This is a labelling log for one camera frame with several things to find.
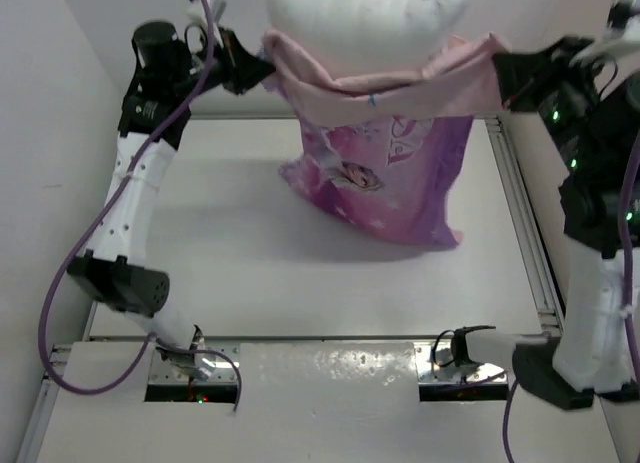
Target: pillow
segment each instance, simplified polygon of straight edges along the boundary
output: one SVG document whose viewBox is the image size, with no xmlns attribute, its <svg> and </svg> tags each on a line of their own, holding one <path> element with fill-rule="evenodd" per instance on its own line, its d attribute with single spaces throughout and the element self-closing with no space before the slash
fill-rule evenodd
<svg viewBox="0 0 640 463">
<path fill-rule="evenodd" d="M 271 25 L 340 78 L 424 66 L 468 0 L 266 0 Z"/>
</svg>

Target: table surface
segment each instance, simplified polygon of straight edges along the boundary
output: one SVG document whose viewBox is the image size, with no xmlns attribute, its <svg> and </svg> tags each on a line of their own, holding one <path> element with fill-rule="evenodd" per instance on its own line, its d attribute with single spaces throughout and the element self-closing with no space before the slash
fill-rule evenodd
<svg viewBox="0 0 640 463">
<path fill-rule="evenodd" d="M 65 379 L 102 386 L 140 343 L 74 345 Z M 500 463 L 504 402 L 419 403 L 406 343 L 245 344 L 243 393 L 230 405 L 145 403 L 151 350 L 115 390 L 61 391 L 38 463 Z M 614 462 L 598 402 L 564 413 L 516 393 L 517 463 Z"/>
<path fill-rule="evenodd" d="M 160 190 L 150 268 L 167 304 L 207 336 L 433 335 L 463 325 L 540 326 L 493 150 L 474 123 L 448 203 L 462 245 L 447 252 L 382 242 L 297 197 L 278 166 L 301 151 L 298 123 L 193 121 Z M 91 336 L 138 336 L 100 306 Z"/>
</svg>

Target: white table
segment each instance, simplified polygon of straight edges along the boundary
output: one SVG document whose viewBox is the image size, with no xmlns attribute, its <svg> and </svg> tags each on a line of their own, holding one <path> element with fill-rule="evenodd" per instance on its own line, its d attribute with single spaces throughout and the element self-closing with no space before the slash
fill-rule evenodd
<svg viewBox="0 0 640 463">
<path fill-rule="evenodd" d="M 149 266 L 169 272 L 168 304 L 182 305 L 207 335 L 409 338 L 481 323 L 540 330 L 483 122 L 451 193 L 449 221 L 465 240 L 450 252 L 375 241 L 294 196 L 276 170 L 299 151 L 291 120 L 189 125 L 161 190 Z M 100 307 L 91 335 L 140 333 Z M 77 343 L 65 378 L 104 384 L 138 348 Z M 404 342 L 244 344 L 245 389 L 231 416 L 224 404 L 145 403 L 148 351 L 112 392 L 59 392 L 37 461 L 506 461 L 504 402 L 419 403 L 412 358 Z M 517 463 L 616 461 L 598 402 L 566 414 L 520 392 L 511 437 Z"/>
<path fill-rule="evenodd" d="M 484 122 L 476 121 L 449 223 L 456 250 L 420 253 L 369 237 L 297 197 L 277 173 L 301 151 L 296 120 L 194 121 L 153 216 L 148 266 L 167 304 L 207 336 L 433 335 L 463 325 L 539 330 Z M 140 335 L 100 306 L 94 337 Z"/>
</svg>

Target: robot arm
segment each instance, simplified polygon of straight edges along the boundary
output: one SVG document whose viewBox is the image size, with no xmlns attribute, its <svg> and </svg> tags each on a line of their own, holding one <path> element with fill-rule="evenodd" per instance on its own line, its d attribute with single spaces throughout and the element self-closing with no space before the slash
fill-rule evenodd
<svg viewBox="0 0 640 463">
<path fill-rule="evenodd" d="M 217 24 L 224 0 L 208 0 Z M 200 29 L 206 48 L 206 22 L 201 2 L 188 10 L 192 25 Z M 269 76 L 274 68 L 242 48 L 233 31 L 215 29 L 215 61 L 200 94 L 223 86 L 241 95 Z M 147 334 L 179 350 L 204 344 L 198 327 L 182 314 L 179 302 L 168 298 L 169 276 L 145 267 L 146 242 L 153 209 L 164 174 L 180 147 L 190 112 L 187 110 L 149 145 L 135 167 L 130 164 L 148 139 L 195 88 L 206 50 L 192 53 L 175 27 L 151 21 L 136 29 L 132 39 L 136 70 L 124 97 L 118 125 L 117 156 L 107 202 L 119 197 L 67 273 L 97 302 L 124 314 Z M 122 190 L 121 183 L 129 178 Z M 190 377 L 206 379 L 199 356 L 159 351 Z"/>
<path fill-rule="evenodd" d="M 559 408 L 590 407 L 594 395 L 638 399 L 627 361 L 622 245 L 618 207 L 640 130 L 640 72 L 606 98 L 594 78 L 604 64 L 640 50 L 638 0 L 615 3 L 603 41 L 565 37 L 535 54 L 494 56 L 505 108 L 538 113 L 569 170 L 559 188 L 569 237 L 571 279 L 561 338 L 524 337 L 494 327 L 461 328 L 451 342 L 457 365 L 493 363 L 513 371 L 520 386 Z M 640 184 L 627 222 L 640 252 Z M 633 285 L 640 282 L 637 265 Z"/>
</svg>

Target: white wall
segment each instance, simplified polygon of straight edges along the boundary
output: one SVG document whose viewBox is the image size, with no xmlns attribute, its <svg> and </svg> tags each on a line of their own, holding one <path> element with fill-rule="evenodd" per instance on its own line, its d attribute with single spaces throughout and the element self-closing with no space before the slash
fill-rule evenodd
<svg viewBox="0 0 640 463">
<path fill-rule="evenodd" d="M 148 19 L 169 19 L 181 30 L 185 0 L 66 0 L 106 70 L 121 89 L 133 71 L 131 34 Z M 259 47 L 268 27 L 264 0 L 228 0 L 222 24 L 236 31 L 249 50 Z M 555 0 L 472 0 L 458 33 L 475 38 L 495 31 L 519 46 L 535 41 L 544 28 Z M 201 113 L 278 113 L 288 111 L 277 98 L 261 88 L 237 98 L 214 91 L 194 105 Z"/>
<path fill-rule="evenodd" d="M 550 44 L 565 34 L 602 36 L 612 1 L 559 0 L 539 44 Z M 617 82 L 640 67 L 640 55 L 622 60 L 619 66 Z M 560 289 L 566 296 L 569 260 L 563 234 L 564 215 L 557 188 L 567 171 L 540 118 L 512 117 L 509 127 Z M 638 316 L 636 332 L 640 335 Z M 621 461 L 635 462 L 640 448 L 640 405 L 605 405 L 605 408 Z"/>
<path fill-rule="evenodd" d="M 102 205 L 120 97 L 64 0 L 0 0 L 0 22 L 0 462 L 8 463 L 42 378 L 42 300 Z M 64 284 L 49 341 L 81 336 L 89 303 Z"/>
</svg>

